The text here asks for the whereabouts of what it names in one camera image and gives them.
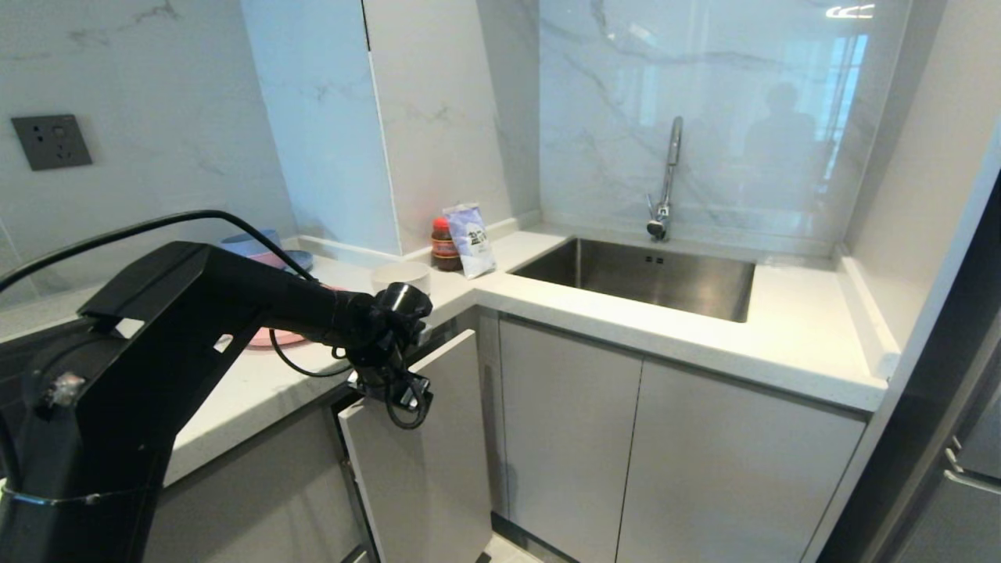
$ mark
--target silver faucet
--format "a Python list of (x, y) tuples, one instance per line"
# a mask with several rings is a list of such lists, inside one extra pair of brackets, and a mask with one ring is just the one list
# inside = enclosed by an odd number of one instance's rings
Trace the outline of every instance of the silver faucet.
[(667, 240), (668, 227), (671, 224), (671, 187), (675, 183), (675, 168), (682, 155), (682, 128), (685, 120), (681, 115), (675, 117), (671, 126), (671, 146), (668, 148), (668, 164), (664, 171), (664, 190), (661, 200), (654, 204), (650, 194), (647, 194), (647, 206), (650, 207), (650, 220), (647, 221), (647, 232), (654, 240)]

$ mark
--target open cabinet door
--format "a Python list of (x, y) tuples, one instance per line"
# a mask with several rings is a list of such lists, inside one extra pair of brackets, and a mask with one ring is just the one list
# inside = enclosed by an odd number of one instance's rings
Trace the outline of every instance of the open cabinet door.
[(490, 539), (475, 333), (415, 364), (434, 394), (417, 430), (362, 399), (339, 418), (382, 563), (474, 563)]

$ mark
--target kitchen sink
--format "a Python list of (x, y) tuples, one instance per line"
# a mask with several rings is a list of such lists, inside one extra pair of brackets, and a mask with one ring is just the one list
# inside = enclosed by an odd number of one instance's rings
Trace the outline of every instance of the kitchen sink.
[(573, 238), (512, 273), (746, 323), (754, 268), (752, 262)]

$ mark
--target wall outlet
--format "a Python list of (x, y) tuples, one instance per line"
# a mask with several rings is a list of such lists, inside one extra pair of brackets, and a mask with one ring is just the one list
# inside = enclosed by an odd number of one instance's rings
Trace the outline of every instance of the wall outlet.
[(93, 164), (73, 115), (12, 117), (32, 170)]

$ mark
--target plastic bag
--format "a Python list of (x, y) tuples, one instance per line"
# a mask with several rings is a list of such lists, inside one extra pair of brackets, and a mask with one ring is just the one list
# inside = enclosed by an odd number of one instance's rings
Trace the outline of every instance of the plastic bag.
[(486, 239), (486, 225), (479, 214), (477, 203), (461, 203), (454, 207), (443, 209), (448, 219), (448, 231), (458, 248), (458, 257), (462, 260), (462, 271), (467, 279), (493, 271), (497, 262), (493, 259), (493, 251)]

